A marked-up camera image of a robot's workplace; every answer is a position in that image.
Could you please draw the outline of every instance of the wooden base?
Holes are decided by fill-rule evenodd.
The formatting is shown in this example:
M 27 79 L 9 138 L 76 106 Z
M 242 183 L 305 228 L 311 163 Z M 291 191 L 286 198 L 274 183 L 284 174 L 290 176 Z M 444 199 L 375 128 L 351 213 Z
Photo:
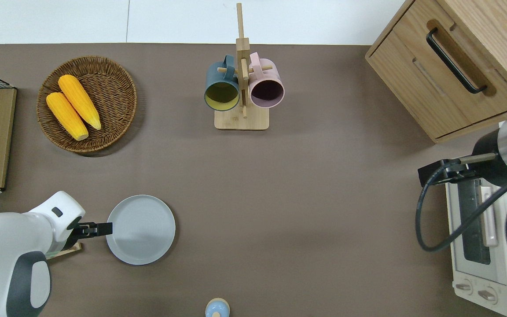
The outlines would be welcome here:
M 267 130 L 269 109 L 248 105 L 244 118 L 242 106 L 228 111 L 215 111 L 215 128 L 219 130 Z

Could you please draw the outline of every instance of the round woven basket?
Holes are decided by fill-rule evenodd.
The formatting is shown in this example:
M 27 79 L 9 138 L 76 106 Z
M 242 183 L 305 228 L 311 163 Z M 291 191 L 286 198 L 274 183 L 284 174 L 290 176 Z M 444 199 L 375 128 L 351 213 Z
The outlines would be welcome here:
M 76 141 L 66 132 L 46 104 L 46 96 L 59 92 L 58 78 L 64 74 L 76 76 L 99 113 L 101 130 L 89 124 L 89 136 Z M 58 147 L 89 153 L 102 150 L 126 132 L 136 112 L 136 87 L 129 73 L 119 64 L 101 56 L 82 56 L 59 66 L 46 80 L 37 100 L 37 117 L 42 132 Z

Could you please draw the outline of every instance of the white toaster oven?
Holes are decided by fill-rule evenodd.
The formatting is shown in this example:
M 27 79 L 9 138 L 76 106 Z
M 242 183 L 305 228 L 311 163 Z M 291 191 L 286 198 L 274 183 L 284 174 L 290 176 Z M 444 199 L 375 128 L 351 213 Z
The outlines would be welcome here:
M 449 230 L 498 190 L 484 179 L 445 183 Z M 455 294 L 507 316 L 507 193 L 451 243 Z

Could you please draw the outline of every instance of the white floor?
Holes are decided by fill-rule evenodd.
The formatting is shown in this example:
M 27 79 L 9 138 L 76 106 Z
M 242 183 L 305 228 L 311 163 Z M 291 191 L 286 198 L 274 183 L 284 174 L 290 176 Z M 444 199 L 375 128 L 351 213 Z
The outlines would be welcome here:
M 372 44 L 404 0 L 242 0 L 252 44 Z M 0 44 L 228 43 L 232 0 L 0 0 Z

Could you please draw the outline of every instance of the yellow corn cob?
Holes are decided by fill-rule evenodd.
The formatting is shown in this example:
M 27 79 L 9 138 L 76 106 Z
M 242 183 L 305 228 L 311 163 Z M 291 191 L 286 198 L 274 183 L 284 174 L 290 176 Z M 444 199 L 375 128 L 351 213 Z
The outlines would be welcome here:
M 72 75 L 63 75 L 58 79 L 58 85 L 79 116 L 96 130 L 101 130 L 101 121 L 99 121 L 97 109 L 95 109 L 93 102 L 91 102 L 79 80 Z
M 87 139 L 89 136 L 87 128 L 64 94 L 53 92 L 46 96 L 46 104 L 56 119 L 58 119 L 60 124 L 74 139 L 78 141 Z

